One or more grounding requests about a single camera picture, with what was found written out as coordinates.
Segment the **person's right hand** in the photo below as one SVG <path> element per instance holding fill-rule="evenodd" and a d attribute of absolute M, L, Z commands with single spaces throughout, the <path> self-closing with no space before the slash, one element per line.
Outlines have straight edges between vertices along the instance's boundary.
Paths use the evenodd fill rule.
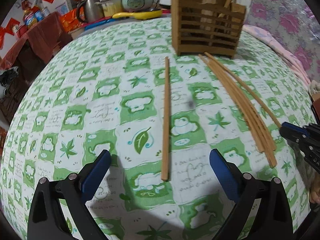
<path fill-rule="evenodd" d="M 311 184 L 309 200 L 312 204 L 320 204 L 320 175 L 315 174 Z"/>

